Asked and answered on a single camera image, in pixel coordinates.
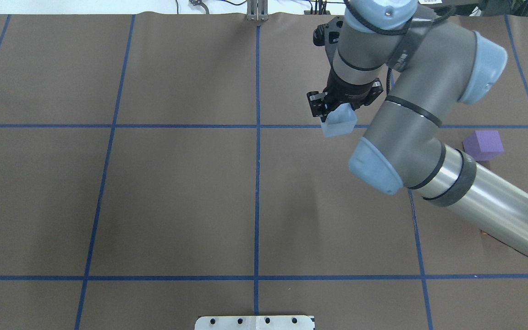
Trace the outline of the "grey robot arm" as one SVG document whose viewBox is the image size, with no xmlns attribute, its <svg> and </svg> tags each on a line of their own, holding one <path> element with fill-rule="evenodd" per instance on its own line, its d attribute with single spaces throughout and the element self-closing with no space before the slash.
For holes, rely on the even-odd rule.
<svg viewBox="0 0 528 330">
<path fill-rule="evenodd" d="M 506 50 L 417 0 L 346 0 L 344 16 L 319 25 L 330 65 L 313 117 L 356 110 L 380 95 L 384 66 L 399 73 L 349 159 L 350 171 L 392 195 L 406 187 L 528 258 L 528 193 L 435 134 L 457 103 L 474 104 L 503 73 Z"/>
</svg>

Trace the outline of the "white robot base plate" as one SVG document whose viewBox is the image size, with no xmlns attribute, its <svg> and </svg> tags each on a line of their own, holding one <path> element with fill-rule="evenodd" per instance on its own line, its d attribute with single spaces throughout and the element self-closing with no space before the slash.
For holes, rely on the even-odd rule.
<svg viewBox="0 0 528 330">
<path fill-rule="evenodd" d="M 199 317 L 195 330 L 314 330 L 316 322 L 307 315 L 236 315 Z"/>
</svg>

